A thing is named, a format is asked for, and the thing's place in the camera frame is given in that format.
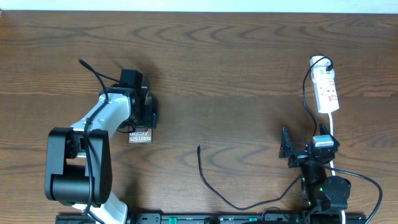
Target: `white wall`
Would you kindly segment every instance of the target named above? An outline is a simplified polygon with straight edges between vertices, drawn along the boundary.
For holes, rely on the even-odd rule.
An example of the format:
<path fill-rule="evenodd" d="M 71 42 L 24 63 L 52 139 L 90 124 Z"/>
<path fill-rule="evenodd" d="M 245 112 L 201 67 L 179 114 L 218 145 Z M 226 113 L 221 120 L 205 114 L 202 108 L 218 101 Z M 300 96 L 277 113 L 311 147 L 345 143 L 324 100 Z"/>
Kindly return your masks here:
<path fill-rule="evenodd" d="M 398 0 L 0 0 L 3 10 L 398 13 Z"/>

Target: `white cable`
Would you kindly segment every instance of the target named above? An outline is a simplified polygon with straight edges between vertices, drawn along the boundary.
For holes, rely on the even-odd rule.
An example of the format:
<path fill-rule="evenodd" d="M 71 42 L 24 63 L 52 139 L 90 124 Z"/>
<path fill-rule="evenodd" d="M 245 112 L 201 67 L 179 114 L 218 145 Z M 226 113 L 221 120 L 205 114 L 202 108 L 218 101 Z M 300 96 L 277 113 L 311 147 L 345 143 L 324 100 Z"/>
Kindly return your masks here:
<path fill-rule="evenodd" d="M 333 135 L 333 118 L 331 117 L 331 113 L 328 113 L 328 115 L 329 115 L 330 134 Z M 331 168 L 335 168 L 333 165 L 333 161 L 330 161 L 329 164 Z M 336 175 L 336 172 L 332 170 L 331 175 Z M 341 224 L 346 224 L 346 213 L 344 211 L 341 211 Z"/>

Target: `white power strip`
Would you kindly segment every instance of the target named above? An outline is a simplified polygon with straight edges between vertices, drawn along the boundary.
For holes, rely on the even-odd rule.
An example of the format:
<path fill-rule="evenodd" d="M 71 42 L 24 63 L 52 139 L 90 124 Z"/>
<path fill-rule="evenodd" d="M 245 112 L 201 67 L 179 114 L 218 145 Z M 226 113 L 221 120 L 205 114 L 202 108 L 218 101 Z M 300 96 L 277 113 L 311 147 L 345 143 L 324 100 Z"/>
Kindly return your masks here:
<path fill-rule="evenodd" d="M 312 57 L 310 65 L 313 65 L 322 57 Z M 335 86 L 335 71 L 333 69 L 330 71 L 326 70 L 330 64 L 331 61 L 324 58 L 316 63 L 311 70 L 311 79 L 315 89 L 315 98 L 317 99 L 319 113 L 331 113 L 339 108 Z"/>

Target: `electrical outlet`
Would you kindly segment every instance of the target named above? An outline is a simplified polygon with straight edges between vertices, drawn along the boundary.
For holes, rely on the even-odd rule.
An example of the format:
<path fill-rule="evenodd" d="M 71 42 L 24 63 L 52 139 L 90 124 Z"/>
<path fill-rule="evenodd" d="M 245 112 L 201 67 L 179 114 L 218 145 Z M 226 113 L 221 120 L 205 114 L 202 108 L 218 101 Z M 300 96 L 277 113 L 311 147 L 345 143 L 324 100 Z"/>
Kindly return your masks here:
<path fill-rule="evenodd" d="M 321 59 L 323 56 L 314 56 L 310 65 Z M 311 71 L 311 79 L 315 90 L 315 98 L 319 113 L 331 113 L 338 110 L 337 91 L 335 86 L 335 71 L 327 71 L 326 68 L 331 62 L 325 58 L 315 64 Z"/>

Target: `wooden surface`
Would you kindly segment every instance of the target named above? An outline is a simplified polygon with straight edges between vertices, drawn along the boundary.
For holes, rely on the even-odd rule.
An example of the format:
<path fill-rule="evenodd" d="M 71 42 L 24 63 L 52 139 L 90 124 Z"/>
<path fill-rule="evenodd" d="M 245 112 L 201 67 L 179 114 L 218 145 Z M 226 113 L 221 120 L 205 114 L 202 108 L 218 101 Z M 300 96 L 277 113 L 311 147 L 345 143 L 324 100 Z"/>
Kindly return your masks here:
<path fill-rule="evenodd" d="M 79 57 L 115 78 L 121 68 L 140 70 L 159 102 L 153 144 L 112 138 L 113 191 L 132 206 L 185 213 L 237 212 L 201 182 L 198 144 L 209 183 L 240 207 L 279 197 L 300 173 L 278 159 L 280 133 L 288 127 L 297 147 L 310 140 L 302 79 L 316 54 L 335 62 L 335 166 L 379 182 L 373 223 L 397 223 L 397 28 L 393 15 L 6 11 L 0 223 L 53 223 L 76 212 L 46 199 L 44 173 L 49 131 L 82 118 L 101 90 Z M 317 119 L 328 124 L 327 115 Z M 369 215 L 375 186 L 343 177 L 352 183 L 348 211 Z M 306 203 L 299 188 L 247 212 L 298 209 Z"/>

